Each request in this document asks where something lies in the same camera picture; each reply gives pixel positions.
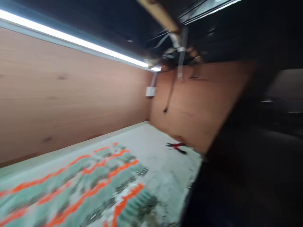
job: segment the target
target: red-handled pliers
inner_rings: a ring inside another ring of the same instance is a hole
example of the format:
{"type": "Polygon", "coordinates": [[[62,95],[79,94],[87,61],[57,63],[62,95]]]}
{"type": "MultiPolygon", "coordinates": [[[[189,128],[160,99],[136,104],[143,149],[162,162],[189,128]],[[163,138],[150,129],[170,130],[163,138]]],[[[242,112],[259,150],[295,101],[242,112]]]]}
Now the red-handled pliers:
{"type": "Polygon", "coordinates": [[[174,144],[172,144],[172,143],[167,143],[166,146],[167,146],[167,147],[173,147],[174,149],[176,149],[177,151],[179,151],[179,152],[182,153],[182,154],[187,154],[186,151],[181,150],[181,149],[178,148],[179,146],[185,146],[185,143],[174,143],[174,144]]]}

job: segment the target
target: wooden wall panel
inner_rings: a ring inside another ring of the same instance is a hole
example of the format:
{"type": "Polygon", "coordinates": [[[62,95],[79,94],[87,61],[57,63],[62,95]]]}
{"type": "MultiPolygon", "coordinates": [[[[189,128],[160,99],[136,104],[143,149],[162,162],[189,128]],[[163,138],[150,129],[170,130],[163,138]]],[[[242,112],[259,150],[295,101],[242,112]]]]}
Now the wooden wall panel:
{"type": "Polygon", "coordinates": [[[0,28],[0,163],[149,118],[152,73],[0,28]]]}
{"type": "Polygon", "coordinates": [[[176,71],[160,74],[152,101],[151,124],[161,131],[182,138],[205,154],[240,96],[253,70],[253,62],[204,64],[202,79],[189,80],[193,69],[185,67],[184,83],[175,81],[167,113],[163,113],[176,71]]]}

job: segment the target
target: dusty floor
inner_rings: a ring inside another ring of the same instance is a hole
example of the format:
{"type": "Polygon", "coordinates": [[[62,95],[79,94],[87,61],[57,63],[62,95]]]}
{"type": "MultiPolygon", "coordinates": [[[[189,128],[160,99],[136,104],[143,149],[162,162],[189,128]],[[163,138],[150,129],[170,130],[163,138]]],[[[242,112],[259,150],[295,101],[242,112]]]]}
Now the dusty floor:
{"type": "MultiPolygon", "coordinates": [[[[130,126],[119,131],[109,133],[98,138],[91,139],[73,146],[48,153],[31,160],[14,164],[0,169],[0,191],[9,192],[23,182],[43,178],[46,175],[58,171],[71,160],[80,156],[94,154],[95,150],[110,146],[112,152],[118,153],[118,149],[113,147],[113,143],[125,146],[130,153],[148,172],[144,176],[138,176],[121,194],[120,198],[130,192],[132,187],[138,183],[157,198],[157,205],[152,211],[145,215],[144,219],[137,222],[141,226],[173,226],[179,221],[184,200],[188,194],[188,188],[195,180],[197,172],[202,164],[199,154],[190,148],[182,147],[187,151],[187,155],[181,154],[173,148],[166,147],[165,143],[176,143],[174,139],[165,133],[157,130],[147,122],[130,126]]],[[[7,219],[7,211],[14,203],[14,199],[6,196],[0,197],[0,226],[3,220],[7,219]]],[[[100,226],[100,222],[110,219],[114,213],[114,207],[109,209],[108,215],[98,221],[90,223],[90,226],[100,226]]],[[[28,215],[27,219],[35,219],[37,214],[28,215]]],[[[23,221],[28,226],[34,221],[23,221]]],[[[8,223],[18,226],[18,222],[8,223]]]]}

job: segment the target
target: white electrical box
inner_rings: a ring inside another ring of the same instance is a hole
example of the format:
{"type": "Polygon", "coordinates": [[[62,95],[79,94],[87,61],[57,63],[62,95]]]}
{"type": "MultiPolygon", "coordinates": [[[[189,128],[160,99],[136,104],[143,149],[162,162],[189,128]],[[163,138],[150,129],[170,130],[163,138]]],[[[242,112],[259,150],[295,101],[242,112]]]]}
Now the white electrical box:
{"type": "Polygon", "coordinates": [[[147,87],[146,95],[147,97],[155,96],[156,88],[155,87],[147,87]]]}

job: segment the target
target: ceiling light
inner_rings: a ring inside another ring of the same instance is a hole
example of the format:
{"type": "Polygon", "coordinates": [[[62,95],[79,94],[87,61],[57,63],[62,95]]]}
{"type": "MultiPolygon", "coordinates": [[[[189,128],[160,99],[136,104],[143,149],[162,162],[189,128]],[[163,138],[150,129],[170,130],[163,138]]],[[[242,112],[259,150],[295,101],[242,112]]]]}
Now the ceiling light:
{"type": "MultiPolygon", "coordinates": [[[[132,64],[135,64],[135,65],[138,65],[138,66],[141,66],[141,67],[148,67],[148,64],[145,63],[145,62],[133,59],[131,57],[125,56],[125,55],[120,54],[118,52],[109,50],[107,48],[98,46],[98,45],[90,43],[88,41],[85,41],[85,40],[79,39],[77,37],[68,35],[66,33],[57,31],[57,30],[52,29],[50,27],[38,24],[36,22],[33,22],[31,20],[19,17],[17,15],[14,15],[12,13],[6,12],[6,11],[1,10],[1,9],[0,9],[0,18],[4,19],[4,20],[8,20],[8,21],[16,23],[16,24],[19,24],[19,25],[22,25],[24,27],[27,27],[27,28],[30,28],[30,29],[33,29],[33,30],[36,30],[36,31],[39,31],[39,32],[42,32],[42,33],[45,33],[45,34],[48,34],[50,36],[54,36],[54,37],[59,38],[59,39],[63,39],[63,40],[66,40],[68,42],[75,43],[75,44],[80,45],[80,46],[84,46],[86,48],[89,48],[89,49],[101,52],[103,54],[110,55],[112,57],[115,57],[115,58],[118,58],[118,59],[130,62],[132,64]]],[[[151,70],[158,72],[161,69],[157,68],[157,67],[154,67],[151,70]]]]}
{"type": "Polygon", "coordinates": [[[155,72],[159,72],[161,71],[161,68],[158,68],[158,67],[154,67],[154,68],[151,68],[152,71],[155,71],[155,72]]]}

